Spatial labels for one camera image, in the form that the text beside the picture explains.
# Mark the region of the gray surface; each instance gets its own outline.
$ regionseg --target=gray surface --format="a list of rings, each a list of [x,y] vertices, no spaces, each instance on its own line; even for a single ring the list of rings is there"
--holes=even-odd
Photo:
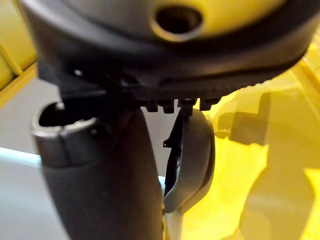
[[[36,154],[30,134],[32,117],[46,104],[59,100],[58,88],[37,78],[30,81],[0,109],[0,147]],[[174,114],[150,113],[142,109],[150,133],[158,175],[165,176],[170,149],[163,148],[169,137],[178,110]]]
[[[40,169],[1,155],[0,239],[67,240]]]

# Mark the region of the black handle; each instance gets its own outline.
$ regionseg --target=black handle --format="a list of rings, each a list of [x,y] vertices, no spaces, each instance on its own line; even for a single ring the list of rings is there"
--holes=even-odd
[[[71,239],[161,240],[163,196],[141,111],[72,124],[59,114],[48,106],[32,130]]]

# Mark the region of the white surface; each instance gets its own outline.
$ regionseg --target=white surface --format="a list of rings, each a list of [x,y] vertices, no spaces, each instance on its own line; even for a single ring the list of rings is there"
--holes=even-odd
[[[40,169],[0,149],[0,239],[69,239],[53,207]]]

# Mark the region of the yellow plastic surface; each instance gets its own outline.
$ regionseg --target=yellow plastic surface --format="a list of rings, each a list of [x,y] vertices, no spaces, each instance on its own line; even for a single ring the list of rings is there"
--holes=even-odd
[[[36,60],[29,33],[11,0],[0,0],[0,54],[16,75]]]
[[[203,16],[203,36],[225,34],[266,17],[288,0],[153,0],[158,7],[168,5],[187,5],[198,9]],[[153,30],[169,38],[152,22]]]
[[[34,63],[16,79],[10,82],[0,91],[0,108],[2,108],[14,95],[16,95],[37,74],[37,66]]]
[[[10,68],[0,55],[0,91],[11,81],[13,76],[14,75],[11,72]]]
[[[182,240],[320,239],[320,51],[281,76],[223,97],[208,194]]]

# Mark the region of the screw hole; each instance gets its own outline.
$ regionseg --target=screw hole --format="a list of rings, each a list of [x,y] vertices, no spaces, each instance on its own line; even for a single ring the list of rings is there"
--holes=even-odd
[[[203,23],[201,13],[187,6],[168,6],[160,9],[155,20],[168,33],[182,35],[199,28]]]

